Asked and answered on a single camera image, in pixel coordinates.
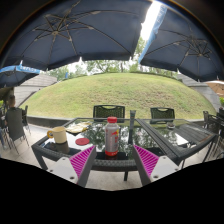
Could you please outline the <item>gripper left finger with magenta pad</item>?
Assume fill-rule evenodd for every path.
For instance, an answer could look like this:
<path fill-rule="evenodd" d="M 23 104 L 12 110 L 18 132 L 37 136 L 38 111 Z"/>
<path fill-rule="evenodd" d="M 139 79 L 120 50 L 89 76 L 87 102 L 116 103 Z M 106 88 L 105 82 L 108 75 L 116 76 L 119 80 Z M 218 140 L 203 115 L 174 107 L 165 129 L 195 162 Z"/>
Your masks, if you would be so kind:
<path fill-rule="evenodd" d="M 96 155 L 95 146 L 91 146 L 70 158 L 60 158 L 48 172 L 85 187 Z"/>

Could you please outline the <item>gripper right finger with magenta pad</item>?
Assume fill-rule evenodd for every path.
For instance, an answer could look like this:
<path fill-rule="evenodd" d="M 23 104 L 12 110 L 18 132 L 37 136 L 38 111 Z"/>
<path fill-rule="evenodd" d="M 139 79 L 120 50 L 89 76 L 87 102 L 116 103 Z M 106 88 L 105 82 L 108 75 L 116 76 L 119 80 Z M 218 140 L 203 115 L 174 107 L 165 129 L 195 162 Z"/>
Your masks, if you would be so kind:
<path fill-rule="evenodd" d="M 167 156 L 157 156 L 137 145 L 132 154 L 143 186 L 175 173 L 179 167 Z"/>

